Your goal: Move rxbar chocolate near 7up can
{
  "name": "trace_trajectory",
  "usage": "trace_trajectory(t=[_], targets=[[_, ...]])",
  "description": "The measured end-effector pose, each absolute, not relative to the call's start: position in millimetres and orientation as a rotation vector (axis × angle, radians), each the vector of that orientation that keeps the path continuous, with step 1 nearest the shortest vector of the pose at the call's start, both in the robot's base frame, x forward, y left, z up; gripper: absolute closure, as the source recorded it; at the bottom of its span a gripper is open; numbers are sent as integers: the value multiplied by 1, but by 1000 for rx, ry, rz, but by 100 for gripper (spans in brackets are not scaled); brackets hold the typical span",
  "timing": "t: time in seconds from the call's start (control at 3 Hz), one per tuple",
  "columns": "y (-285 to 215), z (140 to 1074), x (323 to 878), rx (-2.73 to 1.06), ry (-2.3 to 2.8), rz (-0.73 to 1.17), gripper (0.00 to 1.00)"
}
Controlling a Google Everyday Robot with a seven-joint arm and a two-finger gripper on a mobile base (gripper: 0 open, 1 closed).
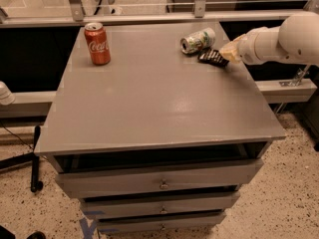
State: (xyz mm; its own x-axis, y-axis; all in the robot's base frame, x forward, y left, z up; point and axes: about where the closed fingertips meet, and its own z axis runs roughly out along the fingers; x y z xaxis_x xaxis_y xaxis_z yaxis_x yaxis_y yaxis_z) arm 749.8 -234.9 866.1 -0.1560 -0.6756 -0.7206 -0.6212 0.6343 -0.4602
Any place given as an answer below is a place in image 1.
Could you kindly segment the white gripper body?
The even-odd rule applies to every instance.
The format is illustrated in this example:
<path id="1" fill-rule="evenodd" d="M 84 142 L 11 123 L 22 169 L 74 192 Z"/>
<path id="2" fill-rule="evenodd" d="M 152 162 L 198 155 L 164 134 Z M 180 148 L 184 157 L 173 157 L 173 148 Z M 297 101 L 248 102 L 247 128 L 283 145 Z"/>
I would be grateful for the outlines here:
<path id="1" fill-rule="evenodd" d="M 237 48 L 239 57 L 247 65 L 262 65 L 267 51 L 266 27 L 252 29 L 239 41 Z"/>

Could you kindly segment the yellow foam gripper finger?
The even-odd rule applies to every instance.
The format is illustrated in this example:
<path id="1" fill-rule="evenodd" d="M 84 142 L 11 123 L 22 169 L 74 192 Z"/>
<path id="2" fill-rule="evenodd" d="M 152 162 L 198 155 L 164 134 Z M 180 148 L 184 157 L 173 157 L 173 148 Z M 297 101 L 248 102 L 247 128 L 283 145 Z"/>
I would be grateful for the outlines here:
<path id="1" fill-rule="evenodd" d="M 219 49 L 219 54 L 231 63 L 239 63 L 241 61 L 236 43 L 228 43 L 224 45 Z"/>
<path id="2" fill-rule="evenodd" d="M 230 43 L 236 45 L 238 42 L 240 42 L 242 40 L 246 40 L 246 39 L 247 39 L 247 34 L 242 34 L 242 35 L 236 37 L 235 39 L 233 39 Z"/>

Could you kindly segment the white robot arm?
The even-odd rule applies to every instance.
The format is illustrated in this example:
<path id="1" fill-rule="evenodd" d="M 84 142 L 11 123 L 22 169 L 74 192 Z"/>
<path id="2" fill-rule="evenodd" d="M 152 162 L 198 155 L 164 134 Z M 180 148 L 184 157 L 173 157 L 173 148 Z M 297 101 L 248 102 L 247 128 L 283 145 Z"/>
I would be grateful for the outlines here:
<path id="1" fill-rule="evenodd" d="M 288 17 L 278 27 L 260 27 L 242 34 L 219 49 L 232 63 L 262 65 L 319 64 L 319 15 L 303 11 Z"/>

